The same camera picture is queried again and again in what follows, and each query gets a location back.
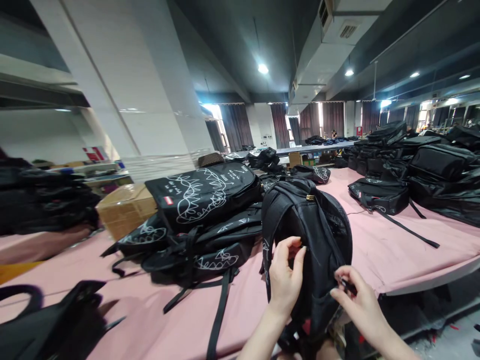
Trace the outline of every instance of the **backpack handle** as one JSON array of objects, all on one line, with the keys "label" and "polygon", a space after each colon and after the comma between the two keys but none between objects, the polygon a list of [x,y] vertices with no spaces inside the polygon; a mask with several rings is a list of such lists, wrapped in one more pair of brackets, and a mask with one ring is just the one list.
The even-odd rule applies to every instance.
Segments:
[{"label": "backpack handle", "polygon": [[0,287],[0,301],[8,299],[18,294],[29,294],[30,301],[23,311],[18,316],[11,320],[14,321],[31,313],[39,311],[44,303],[44,296],[42,291],[33,285],[12,285],[6,287]]}]

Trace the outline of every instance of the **pink table cover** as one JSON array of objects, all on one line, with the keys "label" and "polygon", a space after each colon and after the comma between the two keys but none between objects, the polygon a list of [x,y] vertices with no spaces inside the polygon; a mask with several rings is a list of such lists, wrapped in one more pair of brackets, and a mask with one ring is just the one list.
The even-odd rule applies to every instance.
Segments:
[{"label": "pink table cover", "polygon": [[0,265],[33,263],[51,258],[86,238],[92,231],[79,224],[58,232],[0,237]]},{"label": "pink table cover", "polygon": [[[408,207],[395,219],[440,244],[434,249],[379,214],[369,214],[348,195],[347,185],[361,176],[349,169],[333,169],[328,184],[318,188],[335,196],[350,220],[353,265],[377,293],[419,291],[469,274],[480,264],[480,229],[419,207],[421,219]],[[119,255],[99,257],[111,244],[106,231],[69,249],[5,284],[35,284],[46,294],[45,305],[59,302],[80,280],[102,280],[103,304],[115,303],[108,321],[127,318],[100,341],[89,359],[179,359],[206,356],[210,331],[220,299],[220,287],[192,291],[166,315],[163,307],[177,294],[177,286],[159,286],[142,271],[118,279],[110,271]],[[218,339],[217,353],[227,356],[245,344],[267,305],[265,283],[258,271],[261,248],[234,279]],[[127,273],[138,265],[122,264]],[[0,302],[0,323],[16,316],[28,297],[17,295]]]}]

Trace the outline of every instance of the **human hand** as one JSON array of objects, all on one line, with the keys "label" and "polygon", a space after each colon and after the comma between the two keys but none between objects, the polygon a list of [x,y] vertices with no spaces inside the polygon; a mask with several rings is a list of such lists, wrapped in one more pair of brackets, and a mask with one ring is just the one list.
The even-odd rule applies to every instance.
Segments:
[{"label": "human hand", "polygon": [[[303,280],[304,257],[307,248],[298,236],[291,236],[278,243],[269,269],[271,297],[268,306],[286,318],[292,312],[300,294]],[[295,257],[293,270],[289,259]]]},{"label": "human hand", "polygon": [[[382,345],[385,345],[395,332],[385,319],[374,290],[352,266],[340,267],[335,272],[335,277],[339,288],[332,289],[330,295],[345,309],[370,345],[382,352]],[[351,298],[344,292],[340,277],[355,285],[356,296]]]}]

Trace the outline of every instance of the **brown cardboard box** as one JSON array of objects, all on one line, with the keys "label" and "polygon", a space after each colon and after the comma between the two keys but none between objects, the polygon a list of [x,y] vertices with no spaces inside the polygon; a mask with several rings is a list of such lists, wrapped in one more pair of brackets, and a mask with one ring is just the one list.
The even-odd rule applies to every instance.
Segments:
[{"label": "brown cardboard box", "polygon": [[138,228],[157,212],[157,204],[145,184],[122,185],[96,206],[105,228],[116,241]]}]

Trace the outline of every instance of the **person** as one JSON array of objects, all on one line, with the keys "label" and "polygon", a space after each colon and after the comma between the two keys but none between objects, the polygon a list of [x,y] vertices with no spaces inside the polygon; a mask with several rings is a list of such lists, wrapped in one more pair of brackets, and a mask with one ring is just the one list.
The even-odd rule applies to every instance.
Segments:
[{"label": "person", "polygon": [[[260,323],[241,350],[237,360],[267,360],[289,320],[300,294],[304,258],[307,249],[300,237],[291,236],[278,243],[269,269],[271,297]],[[289,259],[293,260],[293,269]],[[374,290],[352,266],[335,272],[338,288],[330,295],[343,307],[357,329],[386,360],[419,360],[415,352],[395,333],[385,319]],[[351,297],[340,283],[340,277],[355,285]],[[318,360],[340,360],[331,340],[326,340],[316,354]]]}]

